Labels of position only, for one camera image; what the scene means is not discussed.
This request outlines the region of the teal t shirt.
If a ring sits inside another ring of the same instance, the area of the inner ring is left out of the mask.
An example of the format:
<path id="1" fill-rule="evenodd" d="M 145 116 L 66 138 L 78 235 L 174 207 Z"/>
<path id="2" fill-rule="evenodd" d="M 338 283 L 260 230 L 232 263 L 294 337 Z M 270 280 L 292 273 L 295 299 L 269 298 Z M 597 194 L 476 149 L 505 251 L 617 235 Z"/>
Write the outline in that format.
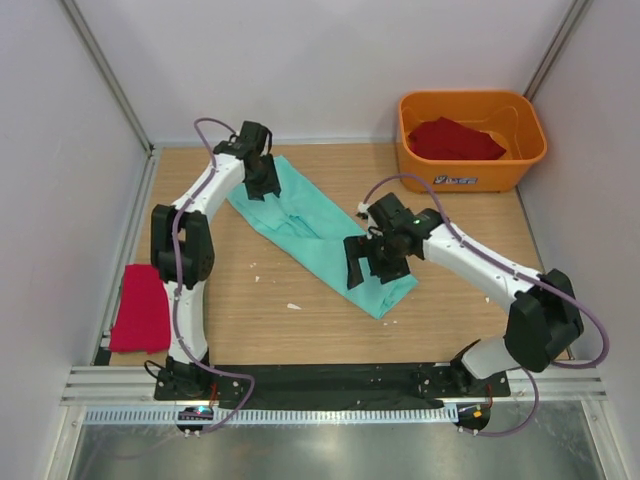
<path id="1" fill-rule="evenodd" d="M 343 241 L 362 235 L 364 230 L 286 157 L 276 157 L 275 167 L 281 186 L 278 197 L 251 200 L 244 186 L 227 196 L 257 233 L 375 319 L 382 318 L 418 285 L 412 275 L 382 284 L 363 265 L 364 282 L 349 290 Z"/>

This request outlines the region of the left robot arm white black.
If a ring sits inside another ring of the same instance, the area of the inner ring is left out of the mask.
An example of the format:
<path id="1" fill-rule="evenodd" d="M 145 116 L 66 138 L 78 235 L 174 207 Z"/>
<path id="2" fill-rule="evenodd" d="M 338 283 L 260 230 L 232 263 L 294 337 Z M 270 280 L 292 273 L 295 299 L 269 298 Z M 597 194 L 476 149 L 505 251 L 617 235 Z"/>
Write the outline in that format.
<path id="1" fill-rule="evenodd" d="M 266 126 L 245 121 L 216 146 L 204 141 L 204 171 L 177 200 L 152 211 L 150 260 L 168 299 L 170 322 L 169 350 L 156 376 L 158 400 L 199 400 L 213 389 L 204 327 L 204 290 L 215 262 L 210 224 L 238 186 L 251 200 L 280 195 L 272 140 Z"/>

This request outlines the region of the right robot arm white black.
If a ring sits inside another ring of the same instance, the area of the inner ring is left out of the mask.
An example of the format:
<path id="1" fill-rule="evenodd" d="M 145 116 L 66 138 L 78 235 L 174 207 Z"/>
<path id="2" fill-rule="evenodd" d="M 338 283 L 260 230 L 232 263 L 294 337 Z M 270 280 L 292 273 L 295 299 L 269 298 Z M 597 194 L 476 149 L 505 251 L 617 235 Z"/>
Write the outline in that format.
<path id="1" fill-rule="evenodd" d="M 477 340 L 451 360 L 450 381 L 459 394 L 472 396 L 489 377 L 507 370 L 540 373 L 582 335 L 572 284 L 561 271 L 542 274 L 511 262 L 439 211 L 413 213 L 394 194 L 360 205 L 357 215 L 367 230 L 343 241 L 349 289 L 363 283 L 363 263 L 386 284 L 408 276 L 408 259 L 415 256 L 465 279 L 506 312 L 503 335 Z"/>

